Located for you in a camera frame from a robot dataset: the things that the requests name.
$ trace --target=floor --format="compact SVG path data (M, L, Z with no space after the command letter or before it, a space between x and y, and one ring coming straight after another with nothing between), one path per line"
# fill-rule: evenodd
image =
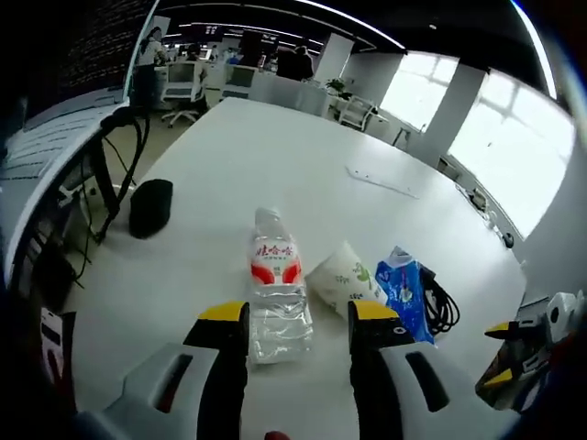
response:
M206 93L206 99L210 106L217 105L219 102L219 92L208 91ZM161 116L164 113L165 112L157 111L150 115L150 133L145 150L143 151L135 170L134 182L139 182L170 145L172 145L173 142L175 142L175 140L193 124L186 118L180 118L173 127L169 127L167 121L161 121ZM145 123L141 121L140 125L141 129L144 129ZM110 171L112 183L116 188L122 183L127 174L125 167L129 167L134 158L137 135L133 126L124 126L113 131L107 138L114 147L116 147L116 150L120 154L119 158L115 149L109 146L107 142L104 142L106 164ZM95 182L90 180L87 184L88 187L86 194L88 197L88 204L91 208L92 224L94 225L94 231L96 231L99 229L99 226L104 223L107 212L104 207L104 201L99 192L93 193L91 191L93 187L97 186ZM132 192L134 191L134 188L134 183L131 183L129 190ZM67 255L67 259L71 262L75 272L79 274L85 270L83 254L85 253L88 258L88 261L85 263L85 266L87 267L88 264L92 264L92 255L94 254L96 244L91 239L87 240L88 235L85 220L82 217L82 213L79 213L78 215L78 221L73 222L72 229L68 233L68 240L73 246L70 246L70 252ZM70 292L62 311L67 313L79 310L81 304L84 303L83 297L87 293L88 292L83 286L83 277L81 277L77 284L73 284L72 291Z

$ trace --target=wall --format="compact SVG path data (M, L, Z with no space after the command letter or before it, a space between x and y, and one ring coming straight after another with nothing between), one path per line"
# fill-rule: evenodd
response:
M580 142L559 192L515 254L526 261L526 301L587 289L587 152Z
M469 114L485 72L459 63L452 81L426 132L410 140L409 153L436 168Z
M348 38L330 34L328 43L320 53L314 79L325 83L333 78L339 78L354 44L355 42Z
M403 55L399 53L355 53L342 77L349 92L381 105Z

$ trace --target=white tabletop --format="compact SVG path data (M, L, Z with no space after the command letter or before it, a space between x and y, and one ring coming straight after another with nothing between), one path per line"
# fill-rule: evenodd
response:
M346 166L403 182L418 199L351 179ZM512 319L525 280L511 251L435 170L383 142L324 119L227 99L189 128L144 180L174 184L169 224L136 240L126 213L88 266L75 326L81 408L99 408L165 343L181 343L213 304L246 298L247 246L258 206L277 207L306 273L343 240L375 269L395 245L437 273L461 321L437 345L475 380L499 342L483 336ZM252 371L243 438L281 429L296 440L359 438L345 323L318 299L315 349L303 363Z

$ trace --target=bright window light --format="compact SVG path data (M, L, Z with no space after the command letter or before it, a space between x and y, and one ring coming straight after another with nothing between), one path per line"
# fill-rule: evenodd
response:
M515 82L513 79L502 75L498 71L492 71L485 78L481 88L481 96L499 107L507 108L514 98Z
M434 69L433 78L442 81L443 83L450 83L452 77L457 71L459 62L451 58L443 58L438 61L437 67Z
M400 62L381 108L425 132L436 114L459 62L411 52Z
M562 158L568 160L575 139L575 127L552 102L529 88L521 88L515 98L512 113L532 127Z
M399 69L421 76L429 76L437 63L437 57L426 53L410 53L403 57Z
M526 239L552 203L575 140L572 119L545 95L492 71L449 155Z

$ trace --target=plastic bottle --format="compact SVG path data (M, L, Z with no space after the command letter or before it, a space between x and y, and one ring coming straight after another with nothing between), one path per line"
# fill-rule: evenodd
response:
M297 245L277 211L257 209L249 261L250 359L297 360L310 349L312 319Z

